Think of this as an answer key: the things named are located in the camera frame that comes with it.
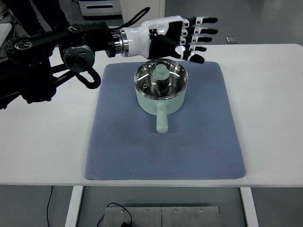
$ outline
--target cable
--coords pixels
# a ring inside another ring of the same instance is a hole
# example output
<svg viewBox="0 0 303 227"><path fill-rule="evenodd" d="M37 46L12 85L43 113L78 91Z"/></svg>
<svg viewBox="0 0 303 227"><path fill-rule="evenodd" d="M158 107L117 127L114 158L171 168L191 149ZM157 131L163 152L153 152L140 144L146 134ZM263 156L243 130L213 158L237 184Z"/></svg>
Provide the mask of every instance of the cable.
<svg viewBox="0 0 303 227"><path fill-rule="evenodd" d="M120 28L123 28L123 27L129 27L135 23L137 23L142 17L145 16L145 14L148 13L148 11L150 11L150 7L146 7L144 9L142 9L139 13L137 13L132 19L130 19L128 22L126 22L125 24L119 26L119 27L114 27L114 28L111 28L110 30L111 31L116 31Z"/></svg>
<svg viewBox="0 0 303 227"><path fill-rule="evenodd" d="M46 208L46 218L47 218L47 226L48 227L50 227L49 220L48 220L48 207L49 207L49 203L50 203L51 198L52 198L52 194L53 194L53 186L52 186L52 189L51 189L51 195L49 196L49 200L48 200L48 204L47 204L47 208Z"/></svg>
<svg viewBox="0 0 303 227"><path fill-rule="evenodd" d="M109 207L109 205L111 205L111 204L115 204L115 205L117 205L117 206L119 206L119 207L122 207L123 209L125 209L125 210L127 211L127 213L129 214L129 216L131 217L131 223L129 223L129 226L132 226L132 224L133 224L133 217L132 217L131 213L130 213L124 206L122 206L122 205L120 205L120 204L118 204L118 203L115 203L115 202L109 203L106 207ZM102 218L101 218L100 221L98 222L97 227L99 227L99 224L100 224L100 222L102 221L102 219L104 218L104 216L105 216L105 214L103 214Z"/></svg>

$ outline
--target lid knob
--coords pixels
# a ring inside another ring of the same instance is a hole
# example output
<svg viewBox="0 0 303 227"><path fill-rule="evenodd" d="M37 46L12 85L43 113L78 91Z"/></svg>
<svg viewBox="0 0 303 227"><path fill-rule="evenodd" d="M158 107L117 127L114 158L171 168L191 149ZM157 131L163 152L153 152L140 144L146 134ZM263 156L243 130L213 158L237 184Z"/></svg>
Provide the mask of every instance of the lid knob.
<svg viewBox="0 0 303 227"><path fill-rule="evenodd" d="M156 69L152 72L152 76L157 80L165 80L169 77L169 70L164 64L159 64Z"/></svg>

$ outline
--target pot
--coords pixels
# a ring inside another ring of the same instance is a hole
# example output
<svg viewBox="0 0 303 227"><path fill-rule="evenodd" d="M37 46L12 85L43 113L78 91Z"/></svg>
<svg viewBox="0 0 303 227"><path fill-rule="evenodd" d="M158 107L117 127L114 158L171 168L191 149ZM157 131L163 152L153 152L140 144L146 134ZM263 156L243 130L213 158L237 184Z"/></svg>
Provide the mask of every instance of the pot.
<svg viewBox="0 0 303 227"><path fill-rule="evenodd" d="M185 68L169 59L148 61L137 70L134 84L138 103L144 111L157 116L158 132L167 132L167 115L182 106L187 81Z"/></svg>

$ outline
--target charger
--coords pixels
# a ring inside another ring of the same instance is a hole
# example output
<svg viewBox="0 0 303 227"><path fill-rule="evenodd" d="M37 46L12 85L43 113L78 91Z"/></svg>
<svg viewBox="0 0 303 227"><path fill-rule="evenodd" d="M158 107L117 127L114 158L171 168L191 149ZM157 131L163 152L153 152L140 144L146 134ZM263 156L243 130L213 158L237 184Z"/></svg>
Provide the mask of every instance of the charger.
<svg viewBox="0 0 303 227"><path fill-rule="evenodd" d="M132 223L127 224L125 221L122 223L121 227L132 227Z"/></svg>

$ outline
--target table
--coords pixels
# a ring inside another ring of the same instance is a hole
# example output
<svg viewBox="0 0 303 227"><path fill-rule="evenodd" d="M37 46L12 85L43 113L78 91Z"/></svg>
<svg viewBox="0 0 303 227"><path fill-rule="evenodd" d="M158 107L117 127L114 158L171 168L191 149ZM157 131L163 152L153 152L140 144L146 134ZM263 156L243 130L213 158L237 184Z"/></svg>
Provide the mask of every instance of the table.
<svg viewBox="0 0 303 227"><path fill-rule="evenodd" d="M0 184L81 185L75 187L76 200L72 195L70 207L80 204L83 185L241 187L247 220L256 223L249 187L303 186L303 48L297 44L207 48L206 61L219 63L223 72L246 165L245 177L201 181L86 180L86 154L98 89L88 90L72 79L58 88L51 102L28 105L19 97L0 111ZM107 64L131 61L146 59L109 59L104 52L98 52L94 68L102 75ZM57 49L51 62L61 63ZM73 222L71 215L67 220Z"/></svg>

